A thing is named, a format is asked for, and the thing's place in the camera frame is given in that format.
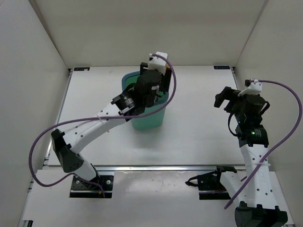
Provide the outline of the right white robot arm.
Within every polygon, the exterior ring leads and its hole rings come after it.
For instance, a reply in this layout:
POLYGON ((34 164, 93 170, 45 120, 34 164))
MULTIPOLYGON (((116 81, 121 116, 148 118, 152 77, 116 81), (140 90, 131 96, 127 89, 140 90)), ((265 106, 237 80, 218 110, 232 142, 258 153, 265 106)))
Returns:
POLYGON ((270 104, 255 91, 249 94, 231 87, 215 95, 214 106, 219 108, 225 100, 228 101, 225 111, 237 121, 233 136, 238 139, 247 178, 242 181, 235 170, 219 167, 213 185, 226 188, 231 199, 225 207, 235 208, 238 227, 282 227, 288 215, 279 208, 274 196, 266 157, 269 141, 261 124, 270 104))

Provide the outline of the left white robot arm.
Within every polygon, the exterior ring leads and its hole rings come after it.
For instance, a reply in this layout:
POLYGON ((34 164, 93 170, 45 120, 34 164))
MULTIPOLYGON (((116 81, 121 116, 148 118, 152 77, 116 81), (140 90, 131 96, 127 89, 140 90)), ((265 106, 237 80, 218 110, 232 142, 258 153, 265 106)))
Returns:
POLYGON ((170 78, 171 69, 165 61, 143 62, 137 81, 128 85, 97 113, 97 120, 85 121, 66 131, 54 130, 51 133, 53 150, 63 171, 75 173, 88 189, 95 189, 101 184, 97 170, 80 154, 81 151, 105 132, 154 106, 161 97, 160 93, 168 91, 170 78))

